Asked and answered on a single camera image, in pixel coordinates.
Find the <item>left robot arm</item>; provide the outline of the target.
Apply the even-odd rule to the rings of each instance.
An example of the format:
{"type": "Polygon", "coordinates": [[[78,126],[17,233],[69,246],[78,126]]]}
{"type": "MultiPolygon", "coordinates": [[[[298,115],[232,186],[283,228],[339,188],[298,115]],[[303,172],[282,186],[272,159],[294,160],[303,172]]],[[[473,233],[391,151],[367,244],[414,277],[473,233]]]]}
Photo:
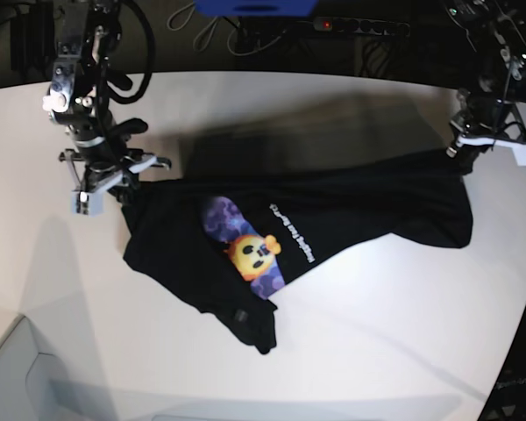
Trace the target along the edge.
{"type": "Polygon", "coordinates": [[[457,91],[446,154],[464,174],[495,147],[526,167],[526,124],[518,108],[526,90],[526,1],[443,1],[475,52],[473,85],[457,91]]]}

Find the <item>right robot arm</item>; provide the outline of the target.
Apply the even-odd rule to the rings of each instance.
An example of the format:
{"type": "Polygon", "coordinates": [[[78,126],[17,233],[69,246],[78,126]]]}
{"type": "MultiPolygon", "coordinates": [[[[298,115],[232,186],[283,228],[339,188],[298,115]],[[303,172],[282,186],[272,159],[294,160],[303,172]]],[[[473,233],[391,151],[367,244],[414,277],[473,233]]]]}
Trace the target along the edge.
{"type": "Polygon", "coordinates": [[[111,102],[128,105],[144,96],[154,61],[153,29],[136,2],[73,1],[68,5],[43,109],[55,124],[64,126],[74,144],[59,155],[75,184],[74,213],[102,213],[105,195],[127,203],[139,189],[140,173],[172,167],[168,158],[129,147],[132,136],[147,131],[147,122],[130,118],[118,123],[110,112],[111,102]],[[122,7],[134,14],[146,39],[146,68],[138,87],[109,64],[122,38],[122,7]]]}

